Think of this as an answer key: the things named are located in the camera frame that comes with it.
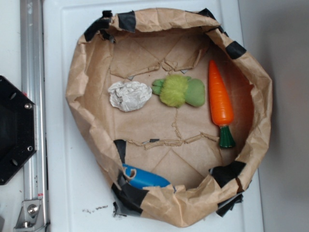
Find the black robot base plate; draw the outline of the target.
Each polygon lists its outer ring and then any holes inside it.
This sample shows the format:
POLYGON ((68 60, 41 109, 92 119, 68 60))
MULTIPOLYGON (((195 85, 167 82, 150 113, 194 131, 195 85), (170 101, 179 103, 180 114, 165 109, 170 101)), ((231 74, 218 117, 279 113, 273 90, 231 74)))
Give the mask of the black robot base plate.
POLYGON ((0 184, 6 185, 36 152, 35 104, 0 77, 0 184))

